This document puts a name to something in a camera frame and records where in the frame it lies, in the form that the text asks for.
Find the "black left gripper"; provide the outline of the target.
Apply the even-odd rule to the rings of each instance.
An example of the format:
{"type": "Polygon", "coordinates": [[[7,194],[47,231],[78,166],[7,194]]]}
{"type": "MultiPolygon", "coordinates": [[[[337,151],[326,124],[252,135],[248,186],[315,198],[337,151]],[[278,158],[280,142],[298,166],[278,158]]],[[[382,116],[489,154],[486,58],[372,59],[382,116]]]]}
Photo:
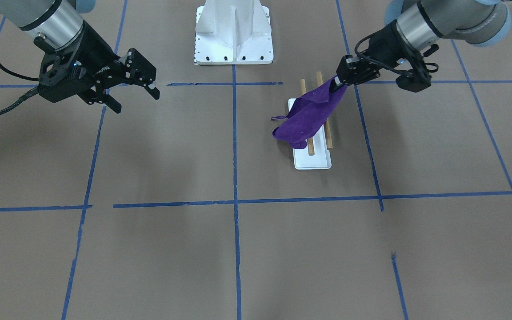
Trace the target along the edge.
{"type": "Polygon", "coordinates": [[[411,69],[404,58],[404,45],[415,49],[393,20],[374,34],[361,39],[354,47],[355,56],[343,56],[329,83],[329,93],[350,85],[366,83],[380,76],[386,69],[400,76],[411,69]]]}

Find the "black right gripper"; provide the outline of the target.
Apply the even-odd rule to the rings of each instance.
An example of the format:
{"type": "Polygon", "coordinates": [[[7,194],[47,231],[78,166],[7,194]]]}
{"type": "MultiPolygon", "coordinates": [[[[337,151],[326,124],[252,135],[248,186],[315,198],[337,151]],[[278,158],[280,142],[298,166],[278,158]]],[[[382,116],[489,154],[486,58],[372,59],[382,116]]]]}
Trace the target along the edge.
{"type": "Polygon", "coordinates": [[[118,56],[87,22],[63,49],[52,48],[49,40],[40,35],[34,44],[45,52],[37,93],[51,103],[77,96],[89,105],[105,104],[120,114],[122,104],[107,93],[120,84],[140,86],[153,99],[160,99],[155,85],[156,67],[135,48],[118,56]]]}

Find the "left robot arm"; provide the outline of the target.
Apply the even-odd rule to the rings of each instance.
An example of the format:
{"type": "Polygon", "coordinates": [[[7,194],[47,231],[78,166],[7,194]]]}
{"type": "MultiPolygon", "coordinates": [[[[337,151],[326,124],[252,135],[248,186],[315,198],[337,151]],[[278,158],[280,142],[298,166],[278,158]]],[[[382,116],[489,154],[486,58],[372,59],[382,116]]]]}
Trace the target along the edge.
{"type": "Polygon", "coordinates": [[[329,91],[374,80],[384,69],[397,75],[401,89],[420,92],[431,86],[431,75],[439,69],[425,61],[439,49],[439,39],[488,47],[500,42],[511,24],[510,10],[501,0],[393,0],[385,26],[341,59],[329,91]]]}

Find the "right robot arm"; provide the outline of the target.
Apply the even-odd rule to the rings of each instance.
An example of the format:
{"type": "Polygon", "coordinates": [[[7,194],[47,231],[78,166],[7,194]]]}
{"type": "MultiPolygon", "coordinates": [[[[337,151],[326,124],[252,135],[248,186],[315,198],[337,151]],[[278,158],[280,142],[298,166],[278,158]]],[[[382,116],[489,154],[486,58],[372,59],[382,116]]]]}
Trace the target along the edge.
{"type": "Polygon", "coordinates": [[[116,113],[121,104],[108,94],[120,84],[143,87],[155,100],[156,67],[135,48],[118,56],[105,40],[82,17],[96,5],[93,0],[0,0],[0,14],[24,31],[44,52],[38,77],[2,71],[37,86],[21,95],[0,116],[39,95],[51,103],[72,96],[85,103],[105,104],[116,113]]]}

